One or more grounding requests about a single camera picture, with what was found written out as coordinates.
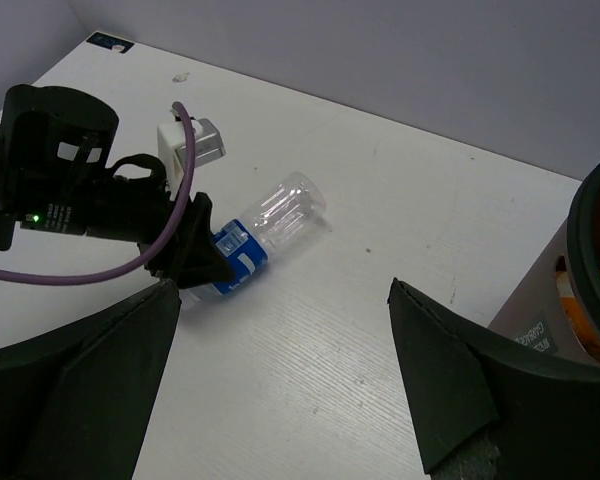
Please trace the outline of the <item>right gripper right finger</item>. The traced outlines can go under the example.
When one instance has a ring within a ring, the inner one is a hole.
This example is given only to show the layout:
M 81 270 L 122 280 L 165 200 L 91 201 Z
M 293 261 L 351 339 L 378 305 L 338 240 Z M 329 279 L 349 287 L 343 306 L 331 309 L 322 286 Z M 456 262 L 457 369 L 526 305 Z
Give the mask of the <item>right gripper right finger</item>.
M 401 280 L 388 306 L 428 476 L 600 479 L 600 367 L 506 339 Z

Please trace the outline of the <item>blue label clear bottle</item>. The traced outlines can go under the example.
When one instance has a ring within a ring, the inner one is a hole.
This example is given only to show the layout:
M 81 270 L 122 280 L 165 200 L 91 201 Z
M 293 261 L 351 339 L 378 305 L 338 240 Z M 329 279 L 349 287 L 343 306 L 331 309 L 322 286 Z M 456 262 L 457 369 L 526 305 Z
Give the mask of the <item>blue label clear bottle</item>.
M 291 257 L 326 227 L 326 201 L 306 175 L 293 172 L 213 235 L 234 277 L 180 292 L 186 307 L 228 296 L 272 262 Z

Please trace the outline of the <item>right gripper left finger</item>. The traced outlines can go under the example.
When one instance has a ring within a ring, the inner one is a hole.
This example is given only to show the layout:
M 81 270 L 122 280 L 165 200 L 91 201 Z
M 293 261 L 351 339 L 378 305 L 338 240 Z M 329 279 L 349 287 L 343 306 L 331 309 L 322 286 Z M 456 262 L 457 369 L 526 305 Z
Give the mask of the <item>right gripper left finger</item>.
M 130 479 L 180 313 L 171 280 L 0 349 L 0 479 Z

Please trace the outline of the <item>orange barcode juice bottle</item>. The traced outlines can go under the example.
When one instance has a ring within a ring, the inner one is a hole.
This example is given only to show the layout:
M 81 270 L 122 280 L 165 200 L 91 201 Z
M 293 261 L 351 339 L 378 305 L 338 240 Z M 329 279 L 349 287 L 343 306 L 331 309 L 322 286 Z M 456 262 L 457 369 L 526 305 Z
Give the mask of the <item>orange barcode juice bottle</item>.
M 555 280 L 563 311 L 578 343 L 589 357 L 600 363 L 600 335 L 576 298 L 568 273 L 557 270 Z

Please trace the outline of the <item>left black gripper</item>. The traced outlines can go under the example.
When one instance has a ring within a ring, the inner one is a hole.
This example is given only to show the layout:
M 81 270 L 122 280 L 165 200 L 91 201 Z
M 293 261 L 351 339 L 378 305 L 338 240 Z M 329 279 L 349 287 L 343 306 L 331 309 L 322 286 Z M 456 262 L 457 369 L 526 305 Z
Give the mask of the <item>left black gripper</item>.
M 0 250 L 24 229 L 150 245 L 174 202 L 166 169 L 135 154 L 107 163 L 119 125 L 102 100 L 63 86 L 21 84 L 5 94 L 0 120 Z M 176 232 L 144 268 L 189 289 L 234 279 L 215 245 L 212 201 L 189 200 Z

